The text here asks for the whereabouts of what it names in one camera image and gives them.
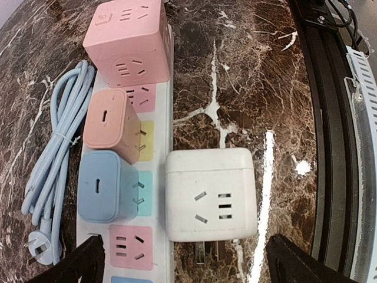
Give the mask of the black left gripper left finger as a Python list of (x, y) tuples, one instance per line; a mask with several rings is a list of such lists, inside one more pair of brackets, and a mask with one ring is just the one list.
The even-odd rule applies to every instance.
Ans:
[(40, 282), (97, 282), (104, 277), (105, 250), (101, 235), (92, 235), (52, 268), (30, 279)]

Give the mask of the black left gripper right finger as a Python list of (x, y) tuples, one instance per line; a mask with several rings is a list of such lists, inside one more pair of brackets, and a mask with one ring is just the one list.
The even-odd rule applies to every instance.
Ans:
[(321, 264), (279, 233), (270, 237), (266, 251), (272, 283), (354, 283), (354, 280)]

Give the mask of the white multicolour power strip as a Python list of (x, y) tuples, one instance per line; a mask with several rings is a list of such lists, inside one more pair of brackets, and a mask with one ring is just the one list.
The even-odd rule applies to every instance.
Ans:
[(105, 250), (103, 282), (173, 282), (173, 243), (166, 235), (165, 161), (173, 149), (173, 80), (159, 83), (152, 108), (126, 88), (141, 120), (138, 215), (131, 221), (91, 223), (80, 216), (76, 243), (101, 235)]

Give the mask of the small blue charger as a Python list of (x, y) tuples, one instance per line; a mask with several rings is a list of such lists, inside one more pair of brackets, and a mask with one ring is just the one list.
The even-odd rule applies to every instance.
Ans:
[(138, 170), (111, 150), (81, 158), (77, 212), (91, 223), (129, 221), (138, 214)]

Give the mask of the white cube socket adapter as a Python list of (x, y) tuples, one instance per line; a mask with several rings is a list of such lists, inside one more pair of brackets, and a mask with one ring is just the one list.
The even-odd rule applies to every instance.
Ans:
[(218, 242), (256, 234), (256, 184), (248, 149), (175, 150), (165, 170), (170, 241)]

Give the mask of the small pink charger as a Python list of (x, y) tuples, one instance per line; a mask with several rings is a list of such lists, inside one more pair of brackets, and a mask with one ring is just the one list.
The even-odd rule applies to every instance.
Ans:
[(129, 164), (138, 161), (141, 120), (122, 89), (101, 90), (92, 95), (83, 141), (92, 150), (112, 150)]

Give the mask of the pink cube socket adapter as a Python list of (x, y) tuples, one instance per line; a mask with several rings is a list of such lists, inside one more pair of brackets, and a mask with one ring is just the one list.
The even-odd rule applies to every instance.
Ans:
[(95, 10), (83, 47), (118, 88), (168, 81), (172, 43), (163, 1), (108, 1)]

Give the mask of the black front frame rail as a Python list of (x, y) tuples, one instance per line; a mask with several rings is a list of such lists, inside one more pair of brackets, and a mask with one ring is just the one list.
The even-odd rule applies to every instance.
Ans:
[(311, 254), (349, 277), (356, 254), (359, 174), (345, 78), (346, 47), (324, 1), (290, 1), (309, 79), (317, 147), (317, 199)]

